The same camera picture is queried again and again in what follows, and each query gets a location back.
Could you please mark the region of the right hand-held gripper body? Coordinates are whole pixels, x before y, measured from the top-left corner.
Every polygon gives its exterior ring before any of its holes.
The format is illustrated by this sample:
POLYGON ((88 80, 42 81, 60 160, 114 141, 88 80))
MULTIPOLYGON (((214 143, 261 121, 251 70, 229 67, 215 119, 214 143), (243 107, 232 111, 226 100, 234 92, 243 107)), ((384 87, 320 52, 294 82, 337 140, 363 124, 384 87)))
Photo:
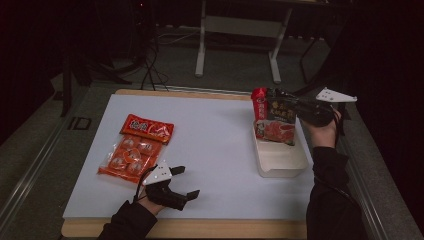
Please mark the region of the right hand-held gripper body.
POLYGON ((323 127, 333 120, 333 103, 356 102, 356 96, 350 96, 327 87, 323 88, 314 98, 297 97, 298 101, 294 106, 302 107, 305 111, 301 120, 313 126, 323 127))

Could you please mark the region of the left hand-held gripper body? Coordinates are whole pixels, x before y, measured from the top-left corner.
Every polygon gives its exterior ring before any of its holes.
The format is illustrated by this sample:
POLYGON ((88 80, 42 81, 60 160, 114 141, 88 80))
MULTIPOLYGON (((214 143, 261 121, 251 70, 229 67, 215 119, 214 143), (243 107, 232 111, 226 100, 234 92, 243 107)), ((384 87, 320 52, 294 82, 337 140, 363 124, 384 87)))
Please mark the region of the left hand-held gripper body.
POLYGON ((173 192, 169 184, 174 175, 165 161, 159 162, 142 180, 145 193, 150 201, 182 211, 188 202, 186 195, 173 192))

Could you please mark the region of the red and black tomato packet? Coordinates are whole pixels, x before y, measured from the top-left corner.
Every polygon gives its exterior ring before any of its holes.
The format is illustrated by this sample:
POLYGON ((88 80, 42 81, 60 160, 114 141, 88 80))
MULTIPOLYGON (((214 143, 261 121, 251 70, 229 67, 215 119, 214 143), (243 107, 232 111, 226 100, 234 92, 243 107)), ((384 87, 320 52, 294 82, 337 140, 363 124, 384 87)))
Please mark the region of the red and black tomato packet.
POLYGON ((256 88, 251 93, 254 131, 258 139, 294 146, 296 116, 289 110, 291 102, 273 97, 276 88, 256 88))

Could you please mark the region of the orange snack packet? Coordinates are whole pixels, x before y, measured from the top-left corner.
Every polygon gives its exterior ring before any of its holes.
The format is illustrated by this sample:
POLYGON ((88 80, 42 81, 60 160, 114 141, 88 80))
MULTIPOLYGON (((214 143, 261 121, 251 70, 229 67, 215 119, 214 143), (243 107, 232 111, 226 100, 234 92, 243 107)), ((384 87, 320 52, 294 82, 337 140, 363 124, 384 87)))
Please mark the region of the orange snack packet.
POLYGON ((99 174, 137 183, 153 167, 173 135, 174 125, 129 114, 120 139, 98 168, 99 174))

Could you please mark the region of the white divided plastic box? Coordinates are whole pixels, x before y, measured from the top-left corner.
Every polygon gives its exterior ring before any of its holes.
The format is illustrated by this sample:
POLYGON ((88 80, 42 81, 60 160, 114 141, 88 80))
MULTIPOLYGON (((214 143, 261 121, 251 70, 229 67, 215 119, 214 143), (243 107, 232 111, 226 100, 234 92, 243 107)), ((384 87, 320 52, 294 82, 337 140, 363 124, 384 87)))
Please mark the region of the white divided plastic box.
POLYGON ((253 136, 259 175, 263 178, 294 178, 310 166, 310 154, 299 124, 294 130, 294 146, 265 141, 253 136))

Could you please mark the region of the person's left hand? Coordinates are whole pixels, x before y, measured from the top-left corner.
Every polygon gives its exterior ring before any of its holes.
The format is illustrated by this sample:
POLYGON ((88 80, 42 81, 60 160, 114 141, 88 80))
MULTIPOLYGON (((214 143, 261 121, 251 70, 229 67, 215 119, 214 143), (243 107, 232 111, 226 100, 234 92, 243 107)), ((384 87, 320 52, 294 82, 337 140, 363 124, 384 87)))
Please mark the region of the person's left hand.
POLYGON ((137 198, 137 203, 146 208, 153 215, 158 215, 162 210, 165 209, 164 206, 156 204, 150 201, 145 192, 142 192, 137 198))

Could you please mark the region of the person's right hand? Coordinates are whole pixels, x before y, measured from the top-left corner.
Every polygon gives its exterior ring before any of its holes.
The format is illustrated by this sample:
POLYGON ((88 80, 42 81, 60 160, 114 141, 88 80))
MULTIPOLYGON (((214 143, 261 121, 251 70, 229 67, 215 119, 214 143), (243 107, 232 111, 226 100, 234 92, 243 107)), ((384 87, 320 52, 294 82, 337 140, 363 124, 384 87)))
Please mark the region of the person's right hand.
POLYGON ((309 131, 313 147, 336 147, 338 136, 337 124, 340 118, 341 114, 335 110, 333 112, 333 120, 326 126, 316 127, 306 121, 303 121, 303 125, 309 131))

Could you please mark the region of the white table mat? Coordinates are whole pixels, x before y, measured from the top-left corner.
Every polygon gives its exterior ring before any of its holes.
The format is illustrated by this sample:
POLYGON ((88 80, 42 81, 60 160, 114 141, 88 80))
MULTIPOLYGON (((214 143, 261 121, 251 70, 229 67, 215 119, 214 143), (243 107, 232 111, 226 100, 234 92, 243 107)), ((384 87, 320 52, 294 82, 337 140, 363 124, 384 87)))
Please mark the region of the white table mat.
POLYGON ((79 178, 63 214, 66 219, 108 218, 133 198, 132 182, 99 173, 130 114, 174 124, 161 158, 184 166, 173 191, 199 191, 181 211, 165 219, 280 219, 306 216, 313 185, 311 169, 292 178, 263 178, 257 167, 250 100, 118 95, 110 97, 79 178))

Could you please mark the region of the white metal table frame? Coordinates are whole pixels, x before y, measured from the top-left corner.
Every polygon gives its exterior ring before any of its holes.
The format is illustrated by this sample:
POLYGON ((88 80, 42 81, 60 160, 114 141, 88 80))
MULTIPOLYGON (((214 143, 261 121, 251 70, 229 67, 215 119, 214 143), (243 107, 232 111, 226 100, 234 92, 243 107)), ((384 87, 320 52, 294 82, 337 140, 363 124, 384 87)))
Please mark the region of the white metal table frame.
POLYGON ((244 36, 274 38, 276 40, 274 49, 268 52, 268 59, 273 82, 279 84, 281 82, 281 76, 277 63, 277 56, 283 38, 285 36, 286 29, 288 27, 288 23, 292 14, 292 8, 288 8, 285 11, 282 22, 274 22, 208 15, 206 13, 206 6, 207 0, 202 0, 199 49, 196 61, 195 76, 202 77, 204 73, 206 33, 213 32, 235 34, 244 36))

